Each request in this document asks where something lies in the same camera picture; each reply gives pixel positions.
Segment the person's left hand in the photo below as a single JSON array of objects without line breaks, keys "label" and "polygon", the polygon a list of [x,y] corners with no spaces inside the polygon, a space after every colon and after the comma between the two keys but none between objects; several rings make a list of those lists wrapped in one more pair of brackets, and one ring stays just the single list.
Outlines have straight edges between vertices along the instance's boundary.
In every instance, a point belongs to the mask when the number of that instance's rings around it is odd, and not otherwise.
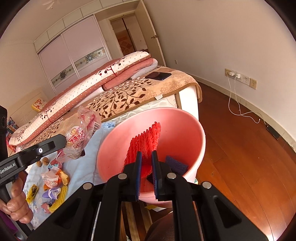
[{"label": "person's left hand", "polygon": [[19,221],[24,224],[30,223],[33,219],[33,212],[26,201],[21,178],[17,178],[12,184],[11,195],[12,198],[10,201],[1,200],[1,211],[8,214],[14,221]]}]

